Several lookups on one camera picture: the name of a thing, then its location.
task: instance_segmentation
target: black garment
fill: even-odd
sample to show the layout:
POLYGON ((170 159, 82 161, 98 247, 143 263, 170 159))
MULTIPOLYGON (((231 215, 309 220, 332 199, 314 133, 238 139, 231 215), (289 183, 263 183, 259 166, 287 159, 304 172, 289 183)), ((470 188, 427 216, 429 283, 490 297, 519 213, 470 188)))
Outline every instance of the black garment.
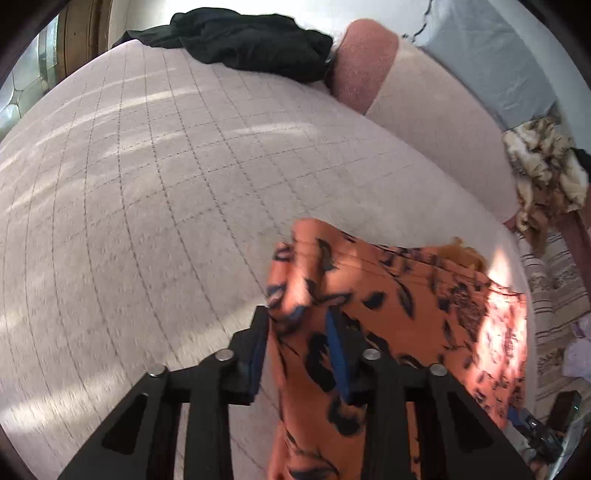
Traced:
POLYGON ((585 150, 581 150, 579 148, 574 149, 574 154, 577 156, 577 160, 579 161, 580 165, 591 176, 591 155, 589 155, 585 150))
POLYGON ((269 72, 298 82, 322 80, 332 37, 303 30, 283 15, 240 15, 225 8, 174 14, 170 25, 128 30, 113 45, 137 39, 144 45, 182 48, 202 63, 269 72))

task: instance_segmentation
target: pillow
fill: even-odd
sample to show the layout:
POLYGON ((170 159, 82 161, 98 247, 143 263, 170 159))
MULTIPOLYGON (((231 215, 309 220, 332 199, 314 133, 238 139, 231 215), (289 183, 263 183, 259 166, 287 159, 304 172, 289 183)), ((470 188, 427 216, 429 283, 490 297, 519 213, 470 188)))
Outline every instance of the pillow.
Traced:
POLYGON ((508 129, 547 113, 556 94, 531 51, 488 0, 434 0, 416 45, 508 129))

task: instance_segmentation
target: pink pillow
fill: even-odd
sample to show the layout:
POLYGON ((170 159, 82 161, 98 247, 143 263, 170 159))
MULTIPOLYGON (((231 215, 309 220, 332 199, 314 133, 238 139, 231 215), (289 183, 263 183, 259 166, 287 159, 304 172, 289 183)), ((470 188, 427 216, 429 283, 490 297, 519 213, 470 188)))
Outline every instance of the pink pillow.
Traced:
POLYGON ((330 93, 341 103, 364 115, 390 71, 398 36, 375 20, 355 20, 337 51, 327 81, 330 93))

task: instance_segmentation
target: dark leaf print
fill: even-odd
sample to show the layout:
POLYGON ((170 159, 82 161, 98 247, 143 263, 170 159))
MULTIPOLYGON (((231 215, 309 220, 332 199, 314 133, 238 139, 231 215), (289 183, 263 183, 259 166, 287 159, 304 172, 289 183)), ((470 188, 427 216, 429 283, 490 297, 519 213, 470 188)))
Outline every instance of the dark leaf print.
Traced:
POLYGON ((289 470, 295 480, 323 480, 332 473, 328 467, 311 468, 309 470, 289 470))
POLYGON ((388 344, 386 339, 376 335, 373 332, 368 332, 367 340, 370 341, 371 343, 373 343, 376 347, 378 347, 378 350, 380 352, 388 352, 391 354, 390 345, 388 344))
POLYGON ((437 273, 435 269, 433 269, 433 273, 431 274, 431 277, 429 277, 429 290, 431 290, 433 295, 435 295, 435 292, 437 291, 437 273))
POLYGON ((283 353, 279 351, 279 359, 281 360, 281 368, 283 369, 283 376, 287 378, 287 363, 285 361, 285 357, 283 357, 283 353))
POLYGON ((275 250, 275 254, 273 255, 273 260, 276 262, 291 262, 292 259, 293 250, 291 249, 291 245, 278 248, 275 250))
POLYGON ((295 441, 294 436, 290 433, 289 430, 285 429, 285 436, 287 437, 287 439, 290 441, 290 443, 292 443, 293 445, 297 445, 297 442, 295 441))
POLYGON ((322 305, 325 303, 330 303, 330 305, 336 305, 337 307, 342 307, 350 302, 353 294, 351 292, 347 293, 332 293, 330 295, 325 295, 324 297, 318 297, 314 299, 315 305, 322 305))
POLYGON ((308 311, 308 307, 306 305, 298 305, 288 315, 287 319, 290 321, 290 323, 292 323, 292 322, 300 322, 307 311, 308 311))
POLYGON ((278 340, 279 340, 279 345, 287 348, 295 356, 300 356, 300 354, 298 352, 296 352, 296 350, 289 343, 287 343, 283 338, 278 338, 278 340))
POLYGON ((410 266, 410 264, 408 263, 408 260, 406 258, 402 259, 402 268, 401 271, 402 273, 408 273, 412 270, 413 268, 410 266))
POLYGON ((277 338, 281 341, 282 338, 298 331, 301 321, 307 312, 308 307, 306 305, 298 305, 288 316, 279 320, 275 325, 277 338))
POLYGON ((374 291, 367 298, 361 300, 361 302, 370 310, 376 310, 382 306, 382 303, 384 302, 385 298, 385 292, 374 291))
POLYGON ((328 243, 326 240, 322 240, 321 238, 317 238, 316 241, 318 242, 318 247, 320 248, 320 268, 323 272, 335 270, 337 266, 335 266, 333 263, 332 247, 330 246, 330 243, 328 243))
POLYGON ((279 419, 283 421, 283 397, 281 396, 281 390, 277 392, 279 400, 279 419))
POLYGON ((340 314, 345 319, 348 328, 361 331, 361 322, 358 319, 351 318, 345 312, 340 312, 340 314))
POLYGON ((474 359, 472 358, 472 355, 467 356, 464 359, 464 364, 462 365, 464 367, 464 370, 468 370, 470 368, 470 365, 472 365, 473 362, 474 362, 474 359))
POLYGON ((449 313, 449 299, 437 299, 437 307, 445 313, 449 313))
POLYGON ((474 390, 474 399, 478 402, 480 406, 486 401, 486 395, 480 391, 480 388, 476 387, 474 390))
POLYGON ((327 420, 332 423, 341 435, 351 437, 361 431, 363 422, 355 414, 342 414, 340 406, 342 401, 340 397, 335 397, 329 405, 327 420))
POLYGON ((316 298, 316 282, 310 278, 306 278, 306 288, 312 298, 316 298))
POLYGON ((276 309, 281 305, 286 288, 287 282, 283 282, 279 285, 269 285, 267 287, 267 306, 271 310, 276 309))
POLYGON ((386 267, 392 267, 392 263, 394 262, 394 254, 392 252, 384 251, 382 253, 382 260, 379 262, 386 265, 386 267))
POLYGON ((287 288, 287 282, 280 283, 279 285, 269 285, 267 287, 267 298, 273 296, 278 291, 285 291, 287 288))
POLYGON ((398 301, 407 315, 414 320, 414 300, 413 295, 410 293, 408 287, 400 280, 398 282, 398 301))
POLYGON ((352 244, 357 243, 357 239, 354 236, 349 235, 348 233, 345 233, 345 232, 343 232, 343 236, 345 237, 345 240, 347 240, 348 242, 351 242, 352 244))
POLYGON ((410 365, 411 367, 414 367, 414 368, 423 368, 423 366, 424 366, 416 358, 414 358, 412 355, 409 355, 407 353, 402 353, 401 355, 398 355, 397 360, 398 360, 398 363, 401 365, 410 365))
POLYGON ((335 377, 331 370, 323 364, 323 359, 328 356, 328 342, 324 333, 314 333, 308 340, 308 355, 304 366, 310 378, 322 391, 328 393, 336 386, 335 377))
POLYGON ((443 337, 452 349, 457 349, 456 337, 452 332, 452 327, 450 327, 449 322, 445 319, 443 320, 443 337))

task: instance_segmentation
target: striped rug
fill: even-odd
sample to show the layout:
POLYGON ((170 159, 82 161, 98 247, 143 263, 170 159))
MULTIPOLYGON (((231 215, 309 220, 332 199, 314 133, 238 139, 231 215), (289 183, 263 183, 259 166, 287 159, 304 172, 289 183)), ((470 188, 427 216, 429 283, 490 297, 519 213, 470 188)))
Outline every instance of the striped rug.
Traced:
POLYGON ((583 280, 560 233, 548 234, 542 258, 533 255, 519 232, 515 238, 535 313, 538 387, 534 414, 544 421, 556 395, 564 390, 581 393, 580 412, 584 414, 591 410, 591 384, 561 373, 564 350, 575 339, 571 324, 591 310, 583 280))

